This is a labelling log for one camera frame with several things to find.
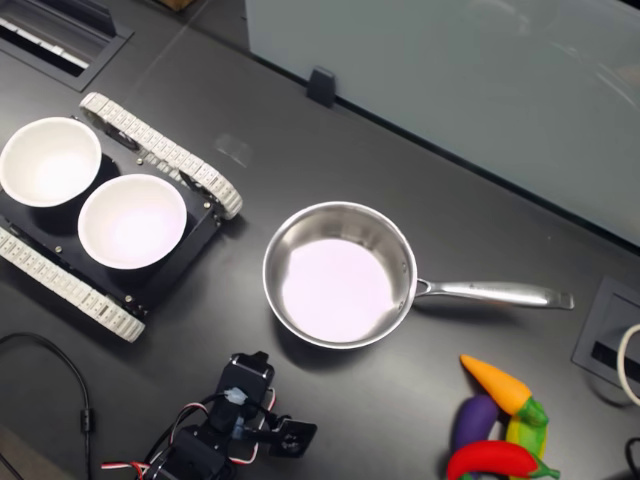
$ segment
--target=red toy chili pepper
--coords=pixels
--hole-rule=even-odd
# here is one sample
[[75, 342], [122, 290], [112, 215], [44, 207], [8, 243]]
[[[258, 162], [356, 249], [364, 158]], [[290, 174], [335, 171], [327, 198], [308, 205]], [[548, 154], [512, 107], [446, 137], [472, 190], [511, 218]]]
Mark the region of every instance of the red toy chili pepper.
[[515, 443], [483, 440], [462, 447], [447, 467], [448, 480], [470, 480], [469, 472], [490, 472], [521, 478], [560, 478], [558, 470]]

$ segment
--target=plastic toy food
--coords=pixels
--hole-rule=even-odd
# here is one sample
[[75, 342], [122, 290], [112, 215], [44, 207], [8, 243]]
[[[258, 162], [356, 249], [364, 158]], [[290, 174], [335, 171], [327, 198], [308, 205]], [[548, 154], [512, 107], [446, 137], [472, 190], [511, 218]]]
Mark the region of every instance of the plastic toy food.
[[460, 361], [509, 415], [517, 415], [530, 425], [549, 422], [540, 404], [531, 396], [531, 390], [520, 380], [469, 355], [460, 355]]
[[[523, 422], [519, 417], [511, 417], [507, 427], [507, 442], [515, 443], [539, 459], [544, 458], [549, 426], [535, 426]], [[509, 477], [510, 480], [521, 480], [519, 477]]]
[[469, 472], [490, 472], [520, 478], [560, 478], [558, 470], [515, 443], [483, 440], [462, 447], [447, 466], [448, 480], [470, 480]]
[[452, 453], [462, 447], [486, 440], [498, 420], [499, 409], [489, 395], [476, 395], [462, 404], [453, 429]]

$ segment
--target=dark tabletop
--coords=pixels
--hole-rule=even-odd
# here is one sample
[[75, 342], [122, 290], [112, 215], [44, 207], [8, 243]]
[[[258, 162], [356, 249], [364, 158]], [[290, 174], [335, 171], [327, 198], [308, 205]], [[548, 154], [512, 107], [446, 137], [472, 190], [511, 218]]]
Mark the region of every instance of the dark tabletop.
[[[622, 447], [640, 433], [640, 409], [605, 402], [621, 391], [570, 358], [605, 275], [640, 289], [638, 257], [349, 112], [314, 104], [298, 85], [216, 42], [197, 6], [188, 24], [140, 0], [108, 3], [136, 33], [87, 92], [207, 159], [245, 206], [133, 345], [0, 263], [0, 334], [45, 335], [77, 362], [98, 415], [96, 461], [141, 460], [183, 404], [212, 392], [231, 353], [263, 350], [276, 369], [278, 411], [319, 431], [303, 460], [263, 456], [240, 478], [442, 477], [455, 412], [475, 391], [458, 361], [466, 353], [524, 380], [545, 405], [546, 460], [565, 478], [624, 478]], [[0, 143], [37, 118], [79, 115], [83, 96], [0, 54]], [[100, 138], [107, 154], [120, 151]], [[220, 153], [221, 141], [240, 154]], [[424, 278], [536, 283], [572, 291], [577, 306], [425, 299], [374, 346], [308, 347], [271, 314], [261, 262], [289, 215], [328, 200], [390, 217]], [[0, 422], [81, 478], [73, 377], [24, 346], [0, 355], [0, 385]]]

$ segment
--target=saucepan handle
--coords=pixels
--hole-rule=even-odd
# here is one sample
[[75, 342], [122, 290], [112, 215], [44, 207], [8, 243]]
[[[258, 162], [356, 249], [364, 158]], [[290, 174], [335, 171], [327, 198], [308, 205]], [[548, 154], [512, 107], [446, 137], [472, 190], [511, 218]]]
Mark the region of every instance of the saucepan handle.
[[559, 308], [572, 310], [573, 295], [550, 288], [510, 282], [427, 282], [418, 279], [425, 287], [416, 293], [416, 298], [426, 295], [449, 295], [452, 297], [509, 303], [521, 307]]

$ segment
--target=white bowl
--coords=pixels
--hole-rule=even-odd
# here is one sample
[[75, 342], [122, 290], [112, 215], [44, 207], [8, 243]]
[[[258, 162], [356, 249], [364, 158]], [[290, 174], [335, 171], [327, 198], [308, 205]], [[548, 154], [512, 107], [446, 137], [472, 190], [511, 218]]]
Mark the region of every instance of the white bowl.
[[96, 178], [102, 152], [93, 131], [71, 118], [25, 125], [0, 154], [0, 184], [30, 207], [54, 207], [84, 192]]
[[96, 262], [132, 270], [171, 252], [186, 224], [187, 207], [175, 187], [152, 175], [124, 175], [89, 196], [78, 235]]

